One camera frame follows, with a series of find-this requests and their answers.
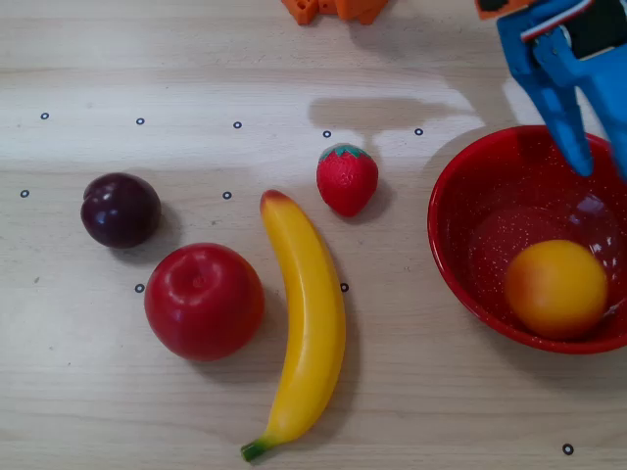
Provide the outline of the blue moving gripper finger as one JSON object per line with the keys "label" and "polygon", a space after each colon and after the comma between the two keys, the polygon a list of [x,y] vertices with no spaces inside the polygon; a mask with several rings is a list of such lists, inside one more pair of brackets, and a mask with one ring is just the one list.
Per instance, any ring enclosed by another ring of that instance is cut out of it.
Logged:
{"label": "blue moving gripper finger", "polygon": [[572,169],[590,176],[593,158],[577,102],[570,66],[575,58],[562,30],[540,35],[530,47],[528,94]]}

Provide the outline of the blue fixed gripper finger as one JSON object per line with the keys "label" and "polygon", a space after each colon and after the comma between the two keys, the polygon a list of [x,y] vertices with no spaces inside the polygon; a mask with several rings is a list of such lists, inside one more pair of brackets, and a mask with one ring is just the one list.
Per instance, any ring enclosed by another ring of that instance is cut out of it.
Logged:
{"label": "blue fixed gripper finger", "polygon": [[624,88],[592,88],[589,101],[609,139],[620,177],[626,179],[626,91]]}

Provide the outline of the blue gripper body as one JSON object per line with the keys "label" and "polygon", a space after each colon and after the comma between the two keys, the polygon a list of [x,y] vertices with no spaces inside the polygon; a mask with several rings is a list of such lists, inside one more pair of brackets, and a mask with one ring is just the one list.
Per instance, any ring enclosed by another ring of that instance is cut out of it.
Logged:
{"label": "blue gripper body", "polygon": [[620,83],[626,72],[626,3],[624,1],[532,1],[497,20],[506,61],[527,92],[530,47],[540,35],[560,28],[575,63],[574,86]]}

